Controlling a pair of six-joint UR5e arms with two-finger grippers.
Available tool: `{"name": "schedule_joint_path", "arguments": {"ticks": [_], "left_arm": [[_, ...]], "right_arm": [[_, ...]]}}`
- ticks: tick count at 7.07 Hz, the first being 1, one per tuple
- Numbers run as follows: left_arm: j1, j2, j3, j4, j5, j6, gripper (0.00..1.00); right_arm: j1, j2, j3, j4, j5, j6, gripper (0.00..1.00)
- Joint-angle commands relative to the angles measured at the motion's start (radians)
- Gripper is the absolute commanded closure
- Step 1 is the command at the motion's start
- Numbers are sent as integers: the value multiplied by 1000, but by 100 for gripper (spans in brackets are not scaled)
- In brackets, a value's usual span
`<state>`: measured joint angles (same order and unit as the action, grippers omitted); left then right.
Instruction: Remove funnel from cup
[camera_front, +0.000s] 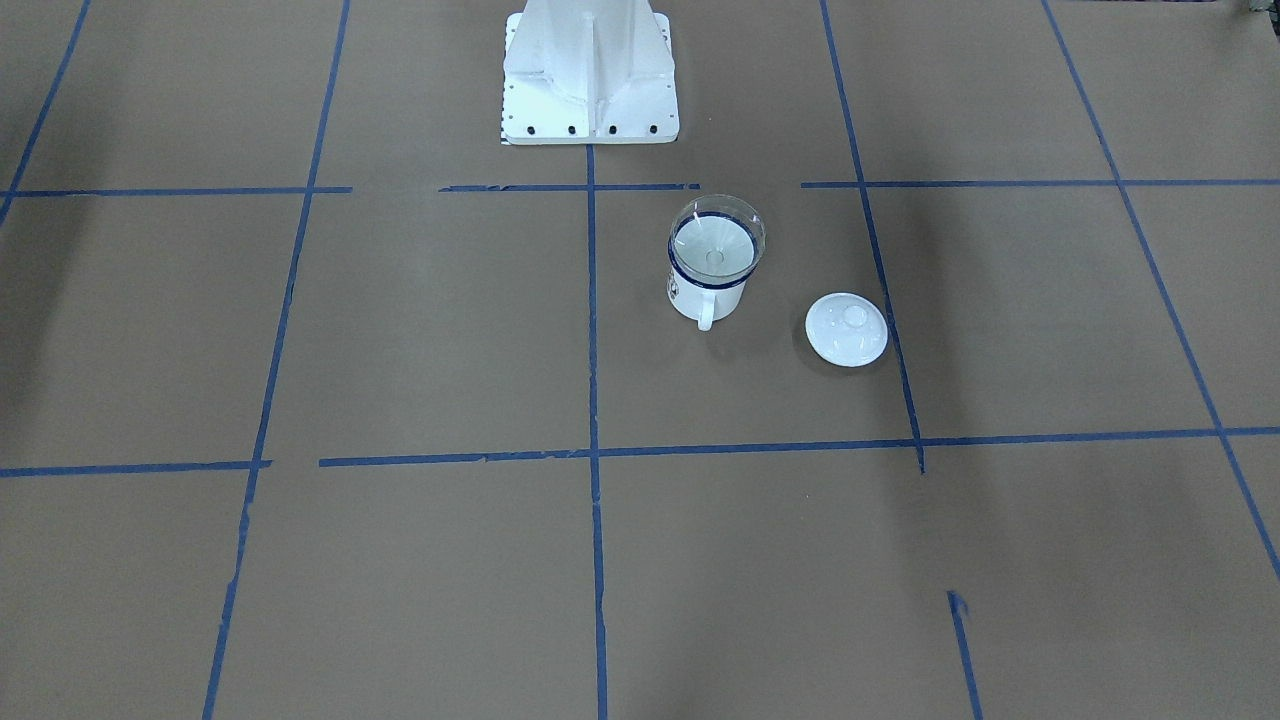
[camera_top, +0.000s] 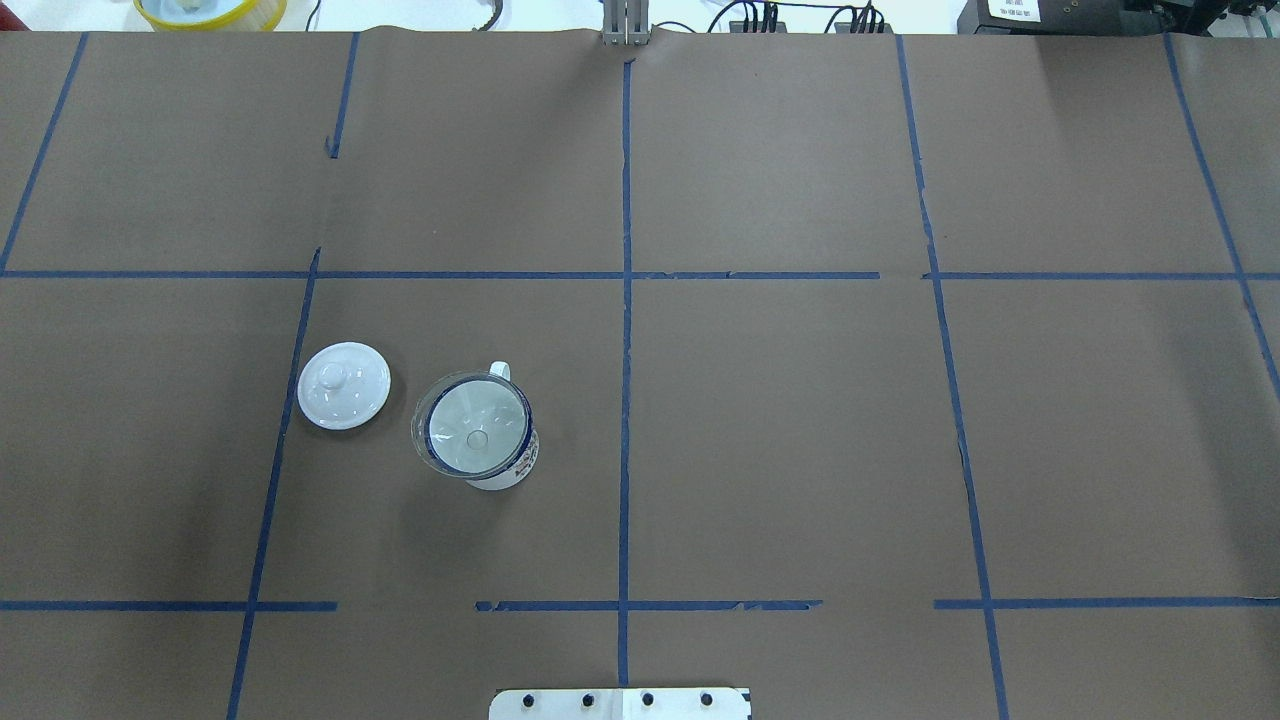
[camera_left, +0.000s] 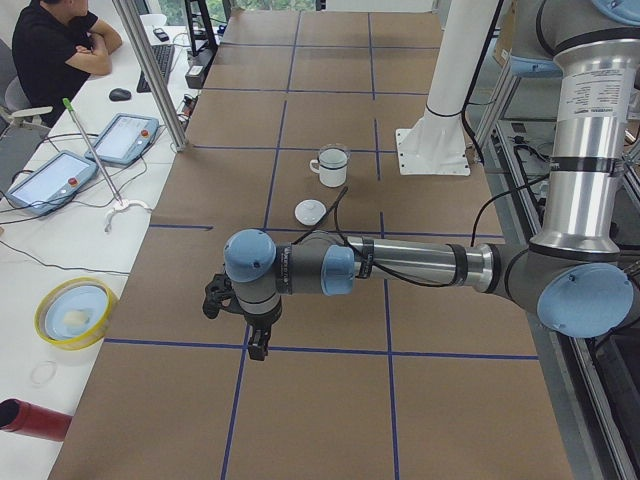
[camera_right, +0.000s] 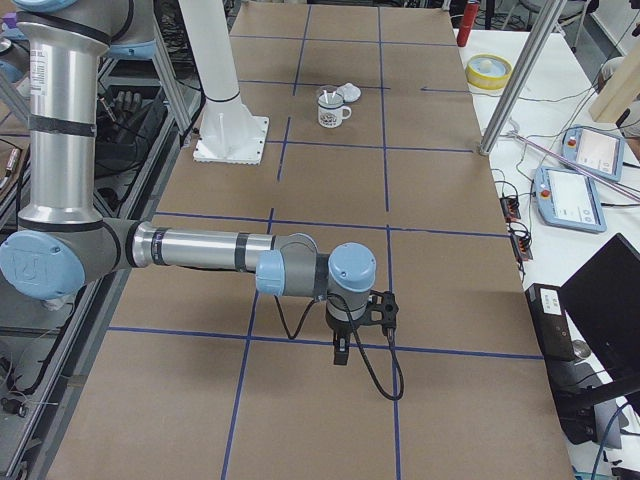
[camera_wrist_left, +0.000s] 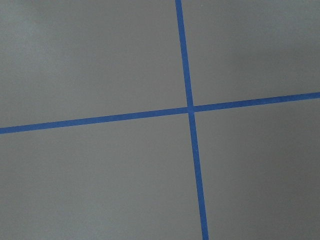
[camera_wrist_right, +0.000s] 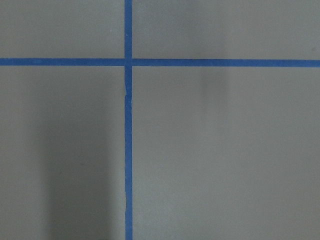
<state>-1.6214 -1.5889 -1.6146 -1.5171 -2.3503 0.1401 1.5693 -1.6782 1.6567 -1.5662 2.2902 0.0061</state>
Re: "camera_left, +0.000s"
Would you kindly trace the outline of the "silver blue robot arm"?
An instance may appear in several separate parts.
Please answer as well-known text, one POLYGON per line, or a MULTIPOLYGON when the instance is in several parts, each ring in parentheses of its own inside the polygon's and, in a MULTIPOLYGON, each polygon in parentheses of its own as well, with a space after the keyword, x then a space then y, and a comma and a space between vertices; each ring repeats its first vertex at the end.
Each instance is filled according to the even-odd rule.
POLYGON ((618 265, 610 223, 623 169, 629 102, 639 66, 635 1, 522 1, 513 52, 562 73, 541 231, 524 247, 424 244, 345 237, 312 227, 278 245, 255 229, 234 234, 225 269, 206 286, 204 313, 242 315, 252 359, 292 294, 343 295, 359 279, 470 286, 508 299, 547 328, 592 338, 628 323, 639 289, 618 265))

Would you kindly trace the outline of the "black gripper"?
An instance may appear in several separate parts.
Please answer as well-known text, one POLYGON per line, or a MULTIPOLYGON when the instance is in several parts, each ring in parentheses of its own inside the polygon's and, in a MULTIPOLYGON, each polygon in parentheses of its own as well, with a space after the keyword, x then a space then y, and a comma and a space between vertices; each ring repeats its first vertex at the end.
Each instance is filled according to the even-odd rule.
POLYGON ((268 343, 271 337, 272 325, 278 321, 278 314, 247 314, 245 320, 251 327, 251 334, 247 344, 249 357, 254 361, 264 361, 268 356, 268 343))

